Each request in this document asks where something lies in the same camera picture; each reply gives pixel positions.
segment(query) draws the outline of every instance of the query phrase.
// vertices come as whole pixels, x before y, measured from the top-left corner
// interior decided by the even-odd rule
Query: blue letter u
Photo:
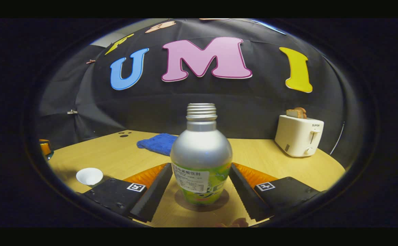
[[[121,67],[126,58],[120,58],[111,64],[111,86],[115,90],[124,90],[135,85],[143,72],[144,54],[148,51],[149,48],[145,48],[131,54],[131,58],[133,59],[132,73],[126,79],[121,78]]]

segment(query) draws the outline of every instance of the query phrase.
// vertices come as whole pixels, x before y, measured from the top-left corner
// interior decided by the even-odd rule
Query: blue towel
[[[138,141],[137,147],[170,156],[171,147],[176,139],[176,136],[167,133],[161,133],[155,137]]]

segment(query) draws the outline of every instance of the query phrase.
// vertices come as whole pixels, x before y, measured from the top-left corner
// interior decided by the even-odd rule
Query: bottle neck
[[[215,120],[197,121],[187,120],[187,130],[196,132],[214,131],[217,129]]]

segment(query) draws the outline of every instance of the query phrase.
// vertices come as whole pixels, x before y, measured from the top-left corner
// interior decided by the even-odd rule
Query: toaster knob
[[[305,154],[314,154],[314,151],[315,149],[310,147],[305,150]]]

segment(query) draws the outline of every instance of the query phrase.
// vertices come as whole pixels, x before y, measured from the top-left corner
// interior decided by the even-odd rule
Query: green label
[[[215,168],[196,169],[173,163],[176,181],[185,199],[194,205],[209,205],[219,199],[231,163]]]

